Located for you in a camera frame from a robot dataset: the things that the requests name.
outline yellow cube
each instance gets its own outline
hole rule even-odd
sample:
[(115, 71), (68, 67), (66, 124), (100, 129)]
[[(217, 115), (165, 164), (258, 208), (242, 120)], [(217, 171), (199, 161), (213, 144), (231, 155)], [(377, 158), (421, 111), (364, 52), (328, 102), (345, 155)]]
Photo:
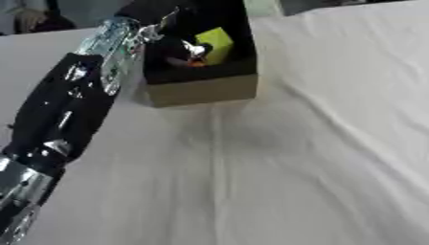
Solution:
[(234, 41), (221, 27), (198, 34), (199, 43), (210, 43), (213, 50), (206, 56), (208, 65), (221, 64), (228, 57), (234, 46)]

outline shiny metal part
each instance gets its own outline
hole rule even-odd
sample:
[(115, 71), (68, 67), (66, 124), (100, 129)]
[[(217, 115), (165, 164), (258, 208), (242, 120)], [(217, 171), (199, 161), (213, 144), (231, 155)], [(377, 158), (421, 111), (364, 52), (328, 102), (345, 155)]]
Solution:
[(50, 176), (0, 156), (1, 245), (14, 245), (26, 235), (52, 181)]
[(71, 112), (71, 111), (68, 111), (68, 112), (64, 113), (64, 117), (62, 117), (61, 122), (59, 123), (58, 128), (59, 129), (64, 128), (67, 125), (67, 123), (69, 122), (69, 120), (72, 117), (72, 115), (73, 115), (73, 112)]
[(139, 30), (140, 24), (136, 20), (125, 17), (108, 19), (75, 51), (77, 55), (103, 57), (102, 87), (110, 96), (119, 92), (121, 82), (143, 50), (144, 42)]
[(50, 149), (58, 152), (59, 154), (67, 157), (70, 154), (70, 151), (72, 150), (72, 147), (70, 144), (65, 142), (64, 140), (55, 140), (51, 142), (44, 143), (46, 147), (49, 147)]
[(185, 46), (185, 49), (191, 52), (191, 58), (201, 58), (207, 53), (206, 48), (203, 46), (192, 45), (185, 40), (182, 40), (182, 43)]
[(79, 80), (85, 77), (87, 73), (88, 70), (83, 66), (83, 64), (74, 65), (67, 72), (65, 79), (70, 81)]

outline table surface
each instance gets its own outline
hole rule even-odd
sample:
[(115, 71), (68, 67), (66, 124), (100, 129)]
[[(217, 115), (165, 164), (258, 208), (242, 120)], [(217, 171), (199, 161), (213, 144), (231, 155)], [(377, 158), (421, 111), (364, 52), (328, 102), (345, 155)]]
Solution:
[[(428, 9), (253, 21), (255, 100), (154, 109), (136, 74), (24, 244), (426, 244)], [(0, 38), (0, 123), (90, 33)]]

